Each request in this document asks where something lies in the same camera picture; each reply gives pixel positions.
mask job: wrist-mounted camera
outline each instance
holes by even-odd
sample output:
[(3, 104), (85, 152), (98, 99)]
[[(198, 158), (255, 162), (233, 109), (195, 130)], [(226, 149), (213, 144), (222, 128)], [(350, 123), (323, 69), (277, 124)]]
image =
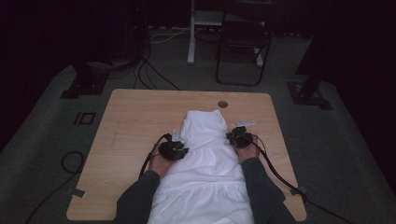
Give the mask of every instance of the wrist-mounted camera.
[(230, 133), (227, 133), (227, 138), (230, 140), (230, 144), (237, 148), (247, 147), (253, 142), (253, 137), (251, 133), (247, 133), (245, 126), (234, 128)]
[(165, 136), (166, 142), (160, 145), (160, 154), (169, 161), (177, 161), (183, 159), (184, 156), (189, 152), (187, 147), (184, 147), (180, 141), (173, 142), (172, 135), (167, 133)]

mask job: dark sleeve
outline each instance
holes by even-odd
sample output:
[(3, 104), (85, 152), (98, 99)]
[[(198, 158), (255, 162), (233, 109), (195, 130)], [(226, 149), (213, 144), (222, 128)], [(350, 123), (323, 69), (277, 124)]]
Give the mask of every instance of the dark sleeve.
[(283, 204), (285, 195), (265, 173), (259, 158), (250, 158), (241, 163), (247, 183), (247, 195), (256, 224), (296, 223)]
[(113, 223), (147, 223), (160, 181), (157, 173), (147, 170), (117, 201), (117, 214)]

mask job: person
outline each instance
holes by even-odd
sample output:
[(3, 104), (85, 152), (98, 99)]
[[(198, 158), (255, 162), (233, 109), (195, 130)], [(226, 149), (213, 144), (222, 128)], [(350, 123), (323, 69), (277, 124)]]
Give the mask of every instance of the person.
[[(295, 223), (288, 208), (283, 204), (285, 195), (268, 177), (259, 159), (260, 151), (253, 144), (243, 148), (234, 148), (246, 180), (247, 195), (254, 223), (280, 224)], [(152, 201), (161, 179), (175, 161), (168, 161), (158, 154), (148, 165), (147, 171), (123, 192), (117, 201), (117, 214), (113, 223), (147, 223), (149, 220)]]

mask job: hand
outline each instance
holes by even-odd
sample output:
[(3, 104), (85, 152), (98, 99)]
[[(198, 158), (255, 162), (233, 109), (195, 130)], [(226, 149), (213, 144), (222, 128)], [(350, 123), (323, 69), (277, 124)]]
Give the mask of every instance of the hand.
[(160, 144), (155, 148), (152, 153), (151, 160), (148, 164), (148, 169), (157, 173), (161, 178), (166, 176), (169, 168), (175, 163), (175, 161), (169, 161), (165, 159), (159, 151)]
[[(257, 145), (257, 136), (252, 135), (252, 137), (253, 137), (253, 142)], [(234, 147), (234, 149), (235, 149), (236, 153), (238, 154), (239, 160), (241, 162), (243, 162), (249, 158), (252, 158), (252, 157), (259, 158), (259, 156), (260, 156), (259, 149), (251, 143), (247, 147), (240, 147), (240, 148)]]

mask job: folded fabric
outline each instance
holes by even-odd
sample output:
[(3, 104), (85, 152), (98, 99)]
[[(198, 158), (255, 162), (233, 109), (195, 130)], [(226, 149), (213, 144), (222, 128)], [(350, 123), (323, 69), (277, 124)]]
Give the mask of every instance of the folded fabric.
[(148, 223), (253, 223), (245, 178), (219, 110), (192, 110), (181, 136), (189, 153), (154, 195)]

